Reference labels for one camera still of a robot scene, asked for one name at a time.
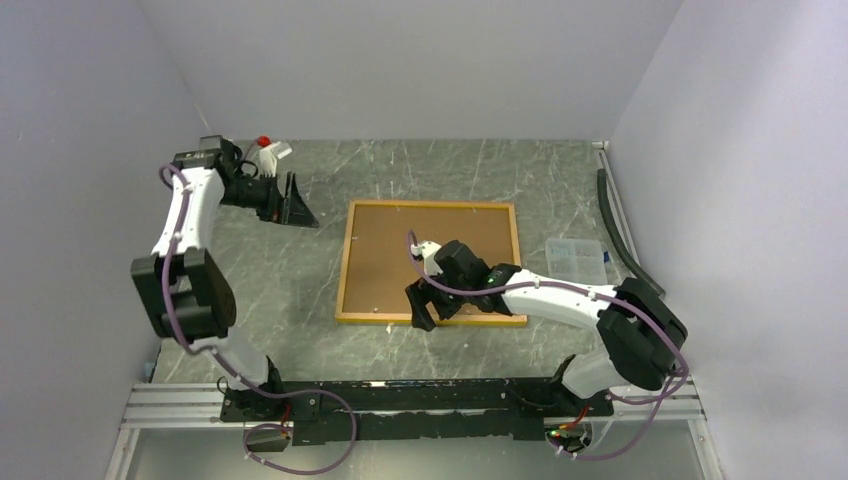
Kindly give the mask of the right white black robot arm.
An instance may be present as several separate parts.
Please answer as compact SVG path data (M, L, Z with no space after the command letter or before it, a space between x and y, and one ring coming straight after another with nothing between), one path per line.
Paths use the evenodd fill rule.
M550 380L550 401L564 415L596 394L636 386L660 401L689 375L681 349L687 328L644 281L587 285L556 280L509 263L488 265L464 243L420 241L406 249L418 279L406 287L414 327L430 332L464 306L503 316L536 316L593 334L595 346L564 360Z

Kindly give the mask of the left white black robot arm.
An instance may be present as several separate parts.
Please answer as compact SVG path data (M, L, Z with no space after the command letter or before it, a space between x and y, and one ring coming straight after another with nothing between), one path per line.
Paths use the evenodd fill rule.
M266 223L318 227L295 174L279 170L291 152L287 142L267 136L241 149L211 135L197 149L177 153L159 170L171 192L162 233L130 269L155 334L214 363L234 397L247 397L247 407L263 420L284 411L287 394L273 362L237 331L234 292L210 246L222 206L251 210Z

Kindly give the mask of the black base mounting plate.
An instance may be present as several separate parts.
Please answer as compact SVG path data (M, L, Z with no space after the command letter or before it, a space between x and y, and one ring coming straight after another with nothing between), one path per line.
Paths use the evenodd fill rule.
M567 398L547 377L390 381L288 381L287 398L261 398L257 407L228 390L225 424L291 424L296 446L329 442L506 436L541 440L558 422L609 417L607 392Z

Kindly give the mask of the clear plastic compartment box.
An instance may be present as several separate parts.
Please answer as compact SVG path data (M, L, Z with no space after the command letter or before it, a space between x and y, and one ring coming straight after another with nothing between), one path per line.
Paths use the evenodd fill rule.
M608 254L597 240L548 238L545 258L551 278L587 285L608 284Z

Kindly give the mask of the aluminium extrusion rail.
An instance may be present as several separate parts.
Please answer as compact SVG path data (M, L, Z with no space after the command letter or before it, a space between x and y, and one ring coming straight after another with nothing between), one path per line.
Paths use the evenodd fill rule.
M646 398L647 392L636 387L613 390L626 399ZM651 405L614 402L614 413L600 421L640 422L647 418ZM253 427L270 420L224 419L224 394L212 383L138 383L131 390L120 423L125 429L193 429ZM655 421L706 421L700 396L693 380L662 402Z

